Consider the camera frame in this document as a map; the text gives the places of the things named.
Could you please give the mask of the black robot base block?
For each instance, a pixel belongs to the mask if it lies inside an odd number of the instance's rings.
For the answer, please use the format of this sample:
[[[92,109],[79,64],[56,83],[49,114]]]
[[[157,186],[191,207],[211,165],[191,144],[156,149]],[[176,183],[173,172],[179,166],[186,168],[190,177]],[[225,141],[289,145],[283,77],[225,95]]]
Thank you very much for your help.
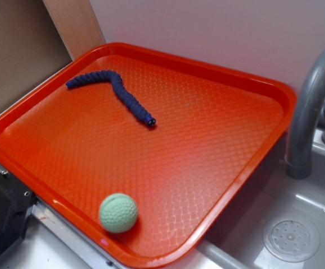
[[[24,241],[34,200],[22,181],[0,173],[0,260]]]

